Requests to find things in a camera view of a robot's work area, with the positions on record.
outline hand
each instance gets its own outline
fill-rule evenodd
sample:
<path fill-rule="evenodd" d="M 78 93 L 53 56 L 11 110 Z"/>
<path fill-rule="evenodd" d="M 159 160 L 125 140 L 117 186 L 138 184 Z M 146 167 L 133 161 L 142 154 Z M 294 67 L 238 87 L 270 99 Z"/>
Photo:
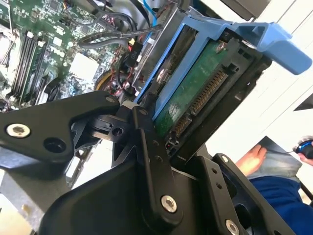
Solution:
<path fill-rule="evenodd" d="M 266 151 L 266 148 L 258 144 L 240 158 L 236 162 L 236 166 L 245 176 L 248 176 L 260 168 L 265 159 Z"/>
<path fill-rule="evenodd" d="M 300 160 L 309 165 L 313 165 L 313 159 L 307 159 L 303 153 L 298 153 Z"/>

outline black cable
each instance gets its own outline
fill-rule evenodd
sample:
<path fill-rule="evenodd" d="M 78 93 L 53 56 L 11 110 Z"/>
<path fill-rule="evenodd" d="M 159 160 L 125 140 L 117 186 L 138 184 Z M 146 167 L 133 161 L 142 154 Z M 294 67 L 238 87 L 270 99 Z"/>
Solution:
<path fill-rule="evenodd" d="M 122 84 L 121 78 L 120 78 L 121 67 L 122 67 L 122 65 L 123 65 L 123 62 L 124 62 L 125 57 L 126 57 L 126 54 L 124 53 L 124 54 L 121 56 L 121 58 L 120 58 L 120 60 L 119 60 L 119 63 L 118 63 L 118 65 L 117 65 L 116 75 L 115 75 L 115 76 L 116 76 L 117 84 L 118 84 L 118 86 L 120 87 L 120 89 L 122 89 L 125 94 L 132 96 L 131 93 L 129 93 L 125 88 L 123 88 L 123 84 Z"/>
<path fill-rule="evenodd" d="M 294 151 L 290 151 L 290 152 L 279 152 L 279 151 L 274 151 L 274 150 L 270 150 L 270 149 L 267 149 L 267 153 L 278 153 L 278 154 L 290 154 Z"/>
<path fill-rule="evenodd" d="M 108 15 L 108 16 L 119 18 L 119 19 L 121 19 L 123 21 L 126 21 L 131 26 L 131 30 L 132 31 L 133 30 L 137 30 L 137 26 L 136 26 L 135 21 L 129 15 L 126 15 L 126 14 L 120 13 L 120 12 L 107 12 L 107 11 L 104 11 L 93 0 L 87 0 L 87 2 L 91 6 L 93 6 L 95 9 L 97 9 L 101 13 L 101 15 Z"/>
<path fill-rule="evenodd" d="M 151 28 L 137 30 L 137 31 L 130 31 L 130 32 L 119 32 L 119 31 L 98 32 L 98 33 L 93 33 L 93 34 L 90 34 L 90 35 L 87 35 L 87 36 L 81 38 L 78 41 L 78 45 L 81 48 L 88 48 L 88 49 L 99 48 L 99 47 L 107 46 L 110 44 L 116 44 L 116 43 L 128 47 L 128 44 L 127 45 L 125 44 L 125 42 L 127 40 L 125 38 L 139 36 L 142 34 L 159 31 L 161 29 L 162 29 L 162 25 L 159 24 L 159 25 L 151 27 Z M 104 41 L 98 42 L 98 43 L 91 43 L 95 40 L 98 40 L 100 38 L 106 38 L 106 37 L 117 37 L 117 38 L 104 40 Z"/>
<path fill-rule="evenodd" d="M 128 49 L 128 42 L 129 42 L 129 39 L 112 38 L 112 39 L 107 39 L 98 43 L 84 43 L 84 42 L 81 42 L 81 40 L 79 40 L 78 45 L 84 49 L 95 49 L 95 48 L 105 47 L 105 46 L 112 45 L 112 44 L 119 44 Z"/>

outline white wall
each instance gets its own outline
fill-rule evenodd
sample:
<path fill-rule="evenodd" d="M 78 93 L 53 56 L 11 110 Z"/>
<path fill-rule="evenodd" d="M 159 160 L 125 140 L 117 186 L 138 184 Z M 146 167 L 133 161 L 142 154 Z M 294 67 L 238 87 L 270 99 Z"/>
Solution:
<path fill-rule="evenodd" d="M 292 41 L 313 58 L 312 16 L 311 1 L 272 0 L 257 21 L 278 22 L 292 33 Z M 233 161 L 238 160 L 313 93 L 312 77 L 313 68 L 295 76 L 273 63 L 251 94 L 208 140 L 209 153 L 222 152 Z M 295 124 L 285 125 L 289 128 Z M 292 146 L 285 144 L 283 147 L 289 150 Z"/>

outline screw hole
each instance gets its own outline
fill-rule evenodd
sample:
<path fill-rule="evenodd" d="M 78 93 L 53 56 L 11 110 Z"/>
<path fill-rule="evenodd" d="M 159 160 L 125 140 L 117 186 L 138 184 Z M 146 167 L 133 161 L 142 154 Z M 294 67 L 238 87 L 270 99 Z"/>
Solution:
<path fill-rule="evenodd" d="M 173 208 L 174 207 L 174 203 L 171 201 L 171 200 L 166 200 L 165 201 L 165 203 L 167 204 L 167 205 L 169 205 L 169 207 L 171 207 L 171 208 Z"/>
<path fill-rule="evenodd" d="M 216 186 L 219 188 L 219 189 L 222 189 L 222 185 L 220 185 L 219 183 L 216 183 Z"/>
<path fill-rule="evenodd" d="M 117 128 L 115 128 L 114 130 L 112 130 L 112 134 L 114 135 L 114 136 L 120 136 L 120 135 L 122 135 L 123 134 L 123 129 L 122 128 L 119 128 L 119 127 L 117 127 Z"/>
<path fill-rule="evenodd" d="M 158 146 L 158 142 L 157 141 L 153 141 L 153 144 Z"/>
<path fill-rule="evenodd" d="M 67 145 L 59 138 L 50 137 L 45 139 L 44 147 L 51 153 L 63 153 L 66 150 Z"/>
<path fill-rule="evenodd" d="M 156 158 L 156 160 L 158 161 L 158 162 L 163 162 L 163 159 L 162 159 L 162 157 L 160 157 L 159 155 L 155 155 L 155 158 Z"/>

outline black plastic bracket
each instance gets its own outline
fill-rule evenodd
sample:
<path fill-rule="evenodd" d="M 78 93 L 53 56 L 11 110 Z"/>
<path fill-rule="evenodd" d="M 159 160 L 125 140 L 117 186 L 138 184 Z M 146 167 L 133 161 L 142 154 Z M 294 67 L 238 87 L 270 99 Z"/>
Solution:
<path fill-rule="evenodd" d="M 214 221 L 211 231 L 214 234 L 229 234 L 226 223 L 229 221 L 233 225 L 234 233 L 247 235 L 236 215 L 219 165 L 203 156 L 195 156 L 186 167 L 188 173 L 200 181 L 205 219 Z"/>
<path fill-rule="evenodd" d="M 97 91 L 1 114 L 0 167 L 32 177 L 57 178 L 74 156 L 78 131 L 72 132 L 72 125 L 92 116 L 115 114 L 118 108 L 113 96 Z M 7 127 L 15 123 L 27 126 L 30 134 L 10 136 Z"/>
<path fill-rule="evenodd" d="M 165 143 L 155 133 L 152 119 L 142 107 L 133 107 L 131 122 L 134 130 L 114 165 L 136 157 L 138 197 L 144 221 L 157 233 L 170 232 L 182 221 L 183 211 Z M 167 211 L 162 205 L 163 196 L 174 199 L 174 211 Z"/>
<path fill-rule="evenodd" d="M 295 234 L 229 157 L 218 153 L 213 161 L 223 172 L 233 206 L 246 230 L 255 235 Z"/>

